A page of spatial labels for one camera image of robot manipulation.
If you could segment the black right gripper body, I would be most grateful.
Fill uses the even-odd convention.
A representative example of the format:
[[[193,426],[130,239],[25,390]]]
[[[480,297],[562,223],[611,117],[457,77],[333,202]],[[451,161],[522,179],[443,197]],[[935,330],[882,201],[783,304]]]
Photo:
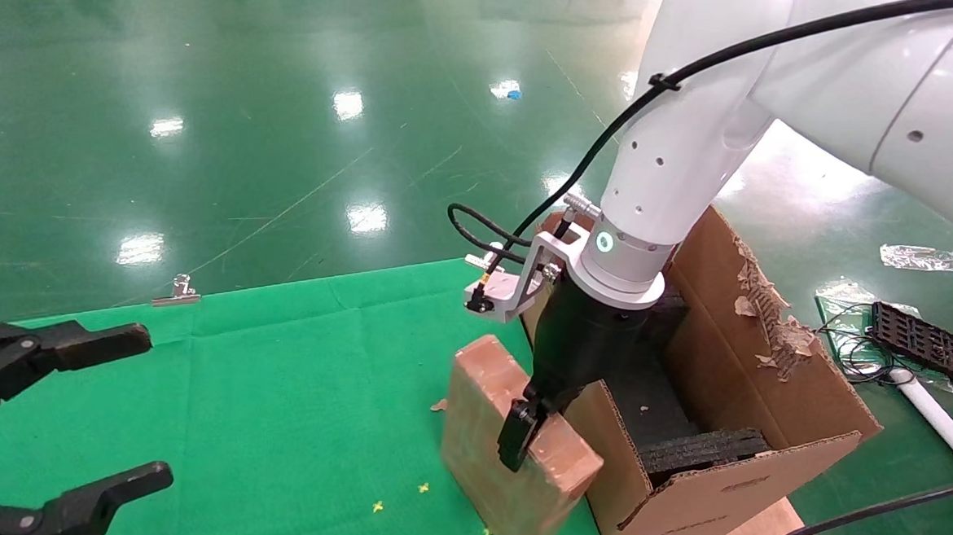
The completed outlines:
[[[587,385],[623,367],[652,311],[605,304],[572,280],[553,287],[532,331],[526,403],[538,417],[566,411]]]

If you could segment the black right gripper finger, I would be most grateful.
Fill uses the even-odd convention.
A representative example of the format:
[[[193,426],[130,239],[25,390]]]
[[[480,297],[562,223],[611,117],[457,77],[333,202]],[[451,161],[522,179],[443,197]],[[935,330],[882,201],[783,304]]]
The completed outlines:
[[[547,403],[539,395],[512,400],[498,437],[498,459],[509,471],[516,472],[523,466],[529,446],[548,415]]]

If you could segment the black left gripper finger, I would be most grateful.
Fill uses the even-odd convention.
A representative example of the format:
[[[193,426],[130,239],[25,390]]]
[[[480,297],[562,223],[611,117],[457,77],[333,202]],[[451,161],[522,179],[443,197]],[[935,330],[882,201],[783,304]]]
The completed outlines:
[[[36,328],[0,322],[0,405],[55,371],[87,369],[151,348],[151,333],[139,322],[104,331],[88,331],[74,320]]]
[[[0,505],[0,535],[106,535],[116,511],[172,486],[162,461],[77,486],[41,507]]]

